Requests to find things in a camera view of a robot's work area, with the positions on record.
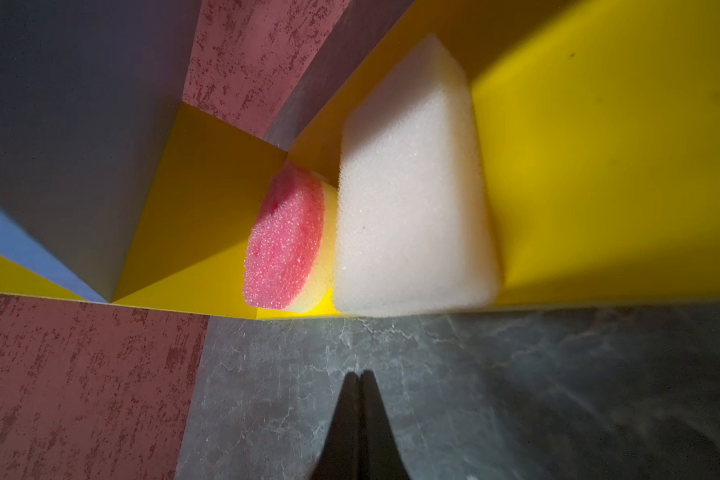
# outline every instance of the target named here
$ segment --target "sponge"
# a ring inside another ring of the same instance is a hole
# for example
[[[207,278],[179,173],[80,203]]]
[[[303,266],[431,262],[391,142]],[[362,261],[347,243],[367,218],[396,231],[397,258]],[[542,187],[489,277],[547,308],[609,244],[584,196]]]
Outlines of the sponge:
[[[336,188],[286,162],[272,178],[246,248],[250,306],[309,312],[333,283]]]
[[[499,287],[468,82],[426,37],[346,120],[334,306],[470,310]]]

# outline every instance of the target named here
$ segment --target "blue panel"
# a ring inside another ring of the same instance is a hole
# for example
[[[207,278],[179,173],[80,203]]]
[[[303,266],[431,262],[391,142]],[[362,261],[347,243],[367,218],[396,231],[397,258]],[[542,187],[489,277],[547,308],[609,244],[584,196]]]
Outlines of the blue panel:
[[[106,299],[180,104],[199,9],[0,0],[0,209]]]
[[[34,238],[0,211],[0,255],[91,302],[106,302]]]

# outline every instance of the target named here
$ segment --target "gray marble surface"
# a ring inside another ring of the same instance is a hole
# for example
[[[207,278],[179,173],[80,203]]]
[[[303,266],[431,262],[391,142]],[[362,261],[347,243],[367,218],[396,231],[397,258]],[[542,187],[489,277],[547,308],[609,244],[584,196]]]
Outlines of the gray marble surface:
[[[364,369],[414,479],[720,478],[720,305],[212,318],[176,478],[307,478]]]

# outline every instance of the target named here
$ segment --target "white sponge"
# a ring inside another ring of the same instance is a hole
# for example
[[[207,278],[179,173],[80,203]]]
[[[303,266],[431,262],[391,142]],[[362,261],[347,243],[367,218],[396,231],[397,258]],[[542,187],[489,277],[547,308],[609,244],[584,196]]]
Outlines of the white sponge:
[[[429,35],[344,125],[341,312],[395,316],[489,304],[499,278],[466,76]]]

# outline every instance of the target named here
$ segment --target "pink and yellow sponge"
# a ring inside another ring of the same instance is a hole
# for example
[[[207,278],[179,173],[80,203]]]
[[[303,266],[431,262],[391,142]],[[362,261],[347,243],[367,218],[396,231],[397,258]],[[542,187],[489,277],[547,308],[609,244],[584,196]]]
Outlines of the pink and yellow sponge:
[[[304,313],[320,303],[333,284],[337,204],[336,188],[286,162],[248,239],[248,305]]]

